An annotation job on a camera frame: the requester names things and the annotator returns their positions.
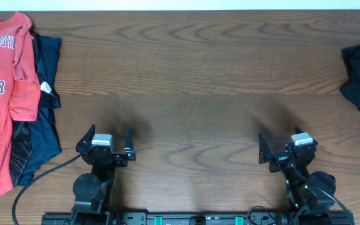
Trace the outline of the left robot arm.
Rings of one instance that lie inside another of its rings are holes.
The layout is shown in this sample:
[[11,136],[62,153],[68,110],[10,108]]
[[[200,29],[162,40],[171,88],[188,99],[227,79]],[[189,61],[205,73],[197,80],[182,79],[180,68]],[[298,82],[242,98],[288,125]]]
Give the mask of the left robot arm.
[[91,172],[80,175],[73,184],[75,201],[70,224],[121,224],[120,214],[110,208],[109,201],[115,169],[126,167],[128,162],[136,160],[130,127],[126,131],[125,153],[118,154],[113,150],[113,137],[110,134],[97,134],[95,125],[76,144],[76,152],[92,169]]

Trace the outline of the red printed t-shirt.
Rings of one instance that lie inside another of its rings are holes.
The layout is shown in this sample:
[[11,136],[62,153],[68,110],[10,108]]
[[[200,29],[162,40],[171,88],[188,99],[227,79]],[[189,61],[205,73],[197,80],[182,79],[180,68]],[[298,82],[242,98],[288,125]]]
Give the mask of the red printed t-shirt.
[[13,189],[9,172],[13,121],[35,121],[38,114],[41,91],[32,25],[21,12],[0,22],[0,196]]

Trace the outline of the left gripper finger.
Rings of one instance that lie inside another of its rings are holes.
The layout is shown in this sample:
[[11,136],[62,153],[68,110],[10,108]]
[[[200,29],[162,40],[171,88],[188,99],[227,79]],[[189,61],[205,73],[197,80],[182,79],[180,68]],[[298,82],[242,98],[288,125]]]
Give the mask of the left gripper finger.
[[131,131],[132,131],[132,129],[130,127],[128,127],[127,131],[126,131],[124,150],[126,153],[127,160],[135,161],[136,160],[136,152],[134,150],[134,144],[133,144],[133,140],[132,140]]
[[87,133],[76,144],[76,152],[88,153],[93,148],[92,140],[95,135],[95,130],[96,127],[92,124]]

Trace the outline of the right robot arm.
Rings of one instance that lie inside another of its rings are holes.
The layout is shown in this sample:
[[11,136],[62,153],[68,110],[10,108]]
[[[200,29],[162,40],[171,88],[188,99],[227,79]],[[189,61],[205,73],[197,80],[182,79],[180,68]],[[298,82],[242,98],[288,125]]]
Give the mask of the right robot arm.
[[296,210],[307,207],[312,213],[329,211],[335,204],[336,178],[323,171],[308,171],[318,142],[297,126],[283,152],[272,152],[263,134],[258,139],[259,164],[268,163],[270,173],[284,175],[290,205]]

